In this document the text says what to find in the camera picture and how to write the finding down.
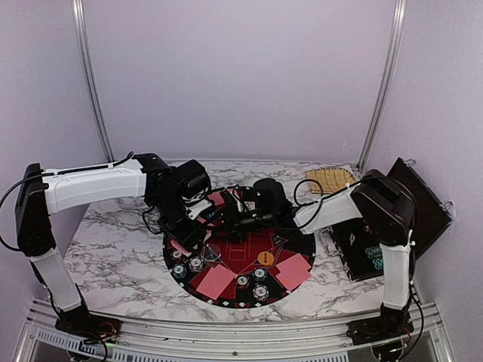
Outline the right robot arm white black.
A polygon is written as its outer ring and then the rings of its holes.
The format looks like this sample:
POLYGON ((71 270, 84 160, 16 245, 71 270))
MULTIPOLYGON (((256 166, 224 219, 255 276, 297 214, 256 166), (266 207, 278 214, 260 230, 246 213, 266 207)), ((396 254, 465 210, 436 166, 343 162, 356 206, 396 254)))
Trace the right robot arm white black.
POLYGON ((376 170, 317 201, 289 201, 284 187, 260 179, 242 192, 222 191, 214 231, 243 241, 262 229, 309 235, 334 230, 343 252, 377 259, 385 280, 374 332, 389 338, 408 320, 413 274, 412 232, 418 205, 407 187, 376 170))

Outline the red playing card deck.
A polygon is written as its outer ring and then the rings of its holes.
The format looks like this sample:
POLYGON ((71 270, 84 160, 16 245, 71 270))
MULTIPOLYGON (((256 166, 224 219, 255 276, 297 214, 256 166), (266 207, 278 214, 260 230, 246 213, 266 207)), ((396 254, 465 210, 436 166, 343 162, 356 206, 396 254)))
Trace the red playing card deck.
POLYGON ((171 240, 171 245, 175 250, 181 252, 184 256, 191 256, 192 252, 186 250, 182 245, 178 244, 175 240, 171 240))

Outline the chip stack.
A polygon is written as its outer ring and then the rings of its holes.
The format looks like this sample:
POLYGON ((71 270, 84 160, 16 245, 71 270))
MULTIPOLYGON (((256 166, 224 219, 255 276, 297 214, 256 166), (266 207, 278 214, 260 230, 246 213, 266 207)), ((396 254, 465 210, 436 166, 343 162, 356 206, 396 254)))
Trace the chip stack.
POLYGON ((251 279, 246 275, 239 275, 235 279, 235 286, 240 290, 246 290, 250 286, 251 279))
POLYGON ((171 252, 171 258, 175 263, 184 263, 186 259, 185 256, 179 250, 173 250, 171 252))

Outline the orange big blind button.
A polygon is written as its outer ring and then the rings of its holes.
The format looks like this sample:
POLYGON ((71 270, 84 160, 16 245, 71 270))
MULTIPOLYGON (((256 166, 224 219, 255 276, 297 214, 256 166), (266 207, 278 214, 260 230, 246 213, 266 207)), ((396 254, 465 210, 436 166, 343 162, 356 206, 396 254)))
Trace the orange big blind button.
POLYGON ((260 252, 257 255, 257 261, 261 265, 271 266, 274 263, 274 261, 275 261, 275 257, 274 257, 274 255, 271 252, 269 252, 269 251, 263 251, 263 252, 260 252))

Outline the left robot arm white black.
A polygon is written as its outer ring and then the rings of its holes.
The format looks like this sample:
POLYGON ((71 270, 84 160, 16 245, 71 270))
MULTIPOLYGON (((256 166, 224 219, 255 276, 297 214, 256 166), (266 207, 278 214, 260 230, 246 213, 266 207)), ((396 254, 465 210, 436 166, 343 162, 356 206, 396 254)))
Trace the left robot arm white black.
POLYGON ((57 304, 60 322, 80 336, 93 332, 95 319, 64 263, 52 218, 102 201, 141 198, 157 212, 159 231, 185 251, 197 250, 206 238, 198 217, 211 206, 211 181, 196 160, 173 167, 156 154, 130 152, 122 160, 84 167, 31 164, 17 187, 17 247, 57 304))

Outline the green chips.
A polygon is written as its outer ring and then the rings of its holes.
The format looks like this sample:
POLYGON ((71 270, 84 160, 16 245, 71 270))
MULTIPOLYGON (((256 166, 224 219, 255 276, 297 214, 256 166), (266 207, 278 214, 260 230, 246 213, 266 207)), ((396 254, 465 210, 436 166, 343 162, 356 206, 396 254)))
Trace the green chips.
POLYGON ((171 273, 177 280, 184 279, 187 275, 186 266, 184 264, 176 264, 173 266, 171 273))
POLYGON ((252 277, 257 282, 265 281, 267 278, 268 272, 264 268, 256 268, 252 272, 252 277))

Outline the triangular all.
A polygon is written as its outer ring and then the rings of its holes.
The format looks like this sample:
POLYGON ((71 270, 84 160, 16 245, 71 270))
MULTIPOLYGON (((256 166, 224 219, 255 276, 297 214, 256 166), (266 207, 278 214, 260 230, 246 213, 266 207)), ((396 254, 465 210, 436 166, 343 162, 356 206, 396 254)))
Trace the triangular all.
POLYGON ((273 247, 278 247, 278 246, 288 242, 288 239, 282 238, 279 235, 273 235, 271 237, 271 242, 272 242, 273 247))

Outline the dealt red card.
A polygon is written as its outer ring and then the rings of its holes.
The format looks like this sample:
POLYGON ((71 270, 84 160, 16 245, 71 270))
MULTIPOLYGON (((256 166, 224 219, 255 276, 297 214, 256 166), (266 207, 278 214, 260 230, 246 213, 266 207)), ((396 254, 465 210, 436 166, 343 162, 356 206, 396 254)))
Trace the dealt red card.
POLYGON ((310 265, 296 263, 295 265, 277 265, 279 273, 275 276, 277 281, 287 290, 293 291, 311 276, 310 265))
POLYGON ((215 207, 222 207, 230 200, 231 194, 227 190, 212 192, 208 199, 214 203, 215 207))
POLYGON ((211 269, 196 290, 210 299, 217 299, 229 282, 228 275, 221 270, 211 269))
POLYGON ((295 254, 276 265, 277 269, 285 274, 305 274, 311 265, 301 254, 295 254))
POLYGON ((236 273, 232 270, 223 265, 217 265, 207 273, 203 280, 204 284, 202 286, 204 293, 211 298, 217 298, 235 276, 236 273))

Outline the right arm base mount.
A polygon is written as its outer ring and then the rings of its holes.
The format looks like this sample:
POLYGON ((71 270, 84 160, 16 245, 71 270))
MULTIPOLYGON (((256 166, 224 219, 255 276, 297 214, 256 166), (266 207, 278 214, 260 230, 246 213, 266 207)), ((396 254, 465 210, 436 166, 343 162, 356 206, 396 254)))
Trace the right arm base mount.
POLYGON ((397 324, 391 319, 384 321, 382 317, 351 321, 347 324, 347 327, 346 335, 352 340, 353 345, 379 342, 410 334, 414 331, 414 325, 410 321, 397 324))

